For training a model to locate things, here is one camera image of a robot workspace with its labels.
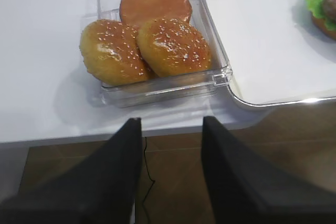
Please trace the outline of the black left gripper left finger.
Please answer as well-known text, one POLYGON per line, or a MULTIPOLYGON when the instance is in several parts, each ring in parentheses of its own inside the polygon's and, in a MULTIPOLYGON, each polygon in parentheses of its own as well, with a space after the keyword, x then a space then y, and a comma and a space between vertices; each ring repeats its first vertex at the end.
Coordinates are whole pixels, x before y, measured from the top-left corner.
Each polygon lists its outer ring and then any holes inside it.
POLYGON ((1 223, 130 223, 142 167, 140 119, 129 119, 64 174, 1 203, 1 223))

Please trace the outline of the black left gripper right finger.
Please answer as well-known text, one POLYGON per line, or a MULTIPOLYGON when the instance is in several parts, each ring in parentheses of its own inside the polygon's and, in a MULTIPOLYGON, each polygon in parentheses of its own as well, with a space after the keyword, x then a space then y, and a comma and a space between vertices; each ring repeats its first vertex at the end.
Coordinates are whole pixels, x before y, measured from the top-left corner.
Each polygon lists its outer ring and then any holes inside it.
POLYGON ((213 116, 201 160, 216 223, 335 223, 335 193, 274 166, 213 116))

